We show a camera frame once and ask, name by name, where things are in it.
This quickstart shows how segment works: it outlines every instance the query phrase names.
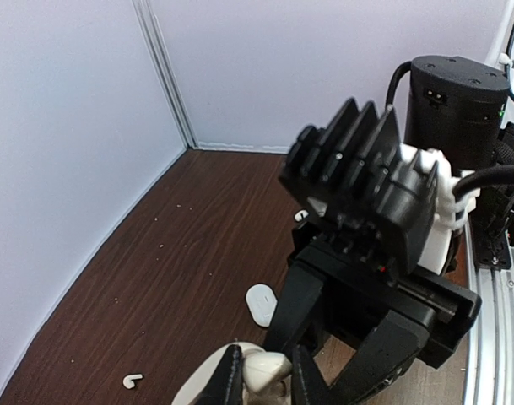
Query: white earbud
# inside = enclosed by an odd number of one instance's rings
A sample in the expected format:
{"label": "white earbud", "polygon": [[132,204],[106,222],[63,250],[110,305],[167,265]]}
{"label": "white earbud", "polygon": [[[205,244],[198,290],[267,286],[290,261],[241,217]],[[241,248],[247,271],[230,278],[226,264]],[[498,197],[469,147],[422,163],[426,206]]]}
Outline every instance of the white earbud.
{"label": "white earbud", "polygon": [[287,378],[292,364],[282,353],[251,353],[246,356],[242,371],[247,390],[258,394]]}

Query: debris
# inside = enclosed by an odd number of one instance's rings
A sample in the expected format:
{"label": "debris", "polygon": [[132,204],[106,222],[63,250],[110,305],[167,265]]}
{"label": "debris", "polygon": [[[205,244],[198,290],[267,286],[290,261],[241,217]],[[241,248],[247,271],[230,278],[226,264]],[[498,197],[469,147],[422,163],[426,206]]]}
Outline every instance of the debris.
{"label": "debris", "polygon": [[135,387],[135,380],[142,380],[144,376],[142,374],[130,374],[123,378],[123,386],[128,390],[132,390]]}

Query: white object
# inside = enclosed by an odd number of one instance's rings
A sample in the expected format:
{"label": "white object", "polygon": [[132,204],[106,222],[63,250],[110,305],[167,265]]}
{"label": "white object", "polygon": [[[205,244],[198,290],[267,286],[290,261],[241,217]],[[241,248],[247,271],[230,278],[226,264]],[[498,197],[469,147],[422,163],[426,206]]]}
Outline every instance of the white object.
{"label": "white object", "polygon": [[130,374],[126,375],[123,378],[123,386],[125,386],[128,390],[132,390],[136,385],[135,381],[142,380],[144,376],[142,374]]}
{"label": "white object", "polygon": [[512,65],[512,59],[506,55],[505,53],[501,53],[499,55],[499,64],[501,64],[502,66],[508,66],[508,65]]}
{"label": "white object", "polygon": [[[219,361],[225,354],[226,349],[232,343],[226,344],[222,348],[216,350],[210,355],[198,369],[192,373],[189,380],[183,385],[180,391],[174,397],[172,405],[189,405],[192,403],[197,395],[204,389],[212,374],[214,373]],[[263,353],[264,349],[256,344],[249,342],[235,342],[241,348],[241,352],[244,357],[247,357],[254,353]]]}
{"label": "white object", "polygon": [[307,218],[309,216],[309,213],[305,210],[305,209],[302,209],[301,211],[298,211],[295,216],[294,216],[294,221],[296,222],[301,222],[303,221],[305,218]]}
{"label": "white object", "polygon": [[273,290],[266,284],[255,284],[247,290],[246,303],[256,324],[269,327],[277,306]]}
{"label": "white object", "polygon": [[[413,146],[401,144],[403,161],[412,161],[417,151],[418,149]],[[440,150],[421,151],[422,170],[425,173],[429,173],[435,162],[438,162],[436,212],[418,264],[433,273],[441,274],[446,262],[452,232],[461,229],[467,221],[468,213],[476,208],[476,197],[479,196],[479,190],[470,192],[465,198],[456,202],[452,189],[459,179],[452,177],[450,162]],[[456,213],[461,212],[463,212],[463,216],[456,219]]]}
{"label": "white object", "polygon": [[249,354],[243,364],[243,381],[249,392],[258,394],[287,378],[291,371],[292,363],[282,353]]}

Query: brown wooden floor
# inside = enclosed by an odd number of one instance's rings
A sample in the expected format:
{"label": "brown wooden floor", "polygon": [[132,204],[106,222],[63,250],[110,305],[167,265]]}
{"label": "brown wooden floor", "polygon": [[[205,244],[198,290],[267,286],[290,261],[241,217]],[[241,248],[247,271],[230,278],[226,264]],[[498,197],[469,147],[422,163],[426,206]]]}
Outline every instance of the brown wooden floor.
{"label": "brown wooden floor", "polygon": [[[254,283],[280,291],[296,205],[281,157],[188,152],[131,212],[43,326],[0,404],[170,404],[216,348],[261,342]],[[457,281],[464,283],[464,273]],[[459,404],[466,345],[442,369],[417,362],[371,404]],[[331,380],[352,351],[331,341]],[[127,374],[143,373],[135,390]]]}

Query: black cylinder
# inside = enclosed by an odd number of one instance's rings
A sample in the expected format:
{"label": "black cylinder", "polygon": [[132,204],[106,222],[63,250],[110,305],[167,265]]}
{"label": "black cylinder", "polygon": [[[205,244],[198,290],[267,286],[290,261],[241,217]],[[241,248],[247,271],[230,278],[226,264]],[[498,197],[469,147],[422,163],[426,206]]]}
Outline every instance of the black cylinder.
{"label": "black cylinder", "polygon": [[405,143],[440,149],[454,171],[489,166],[509,88],[503,72],[464,57],[415,58]]}

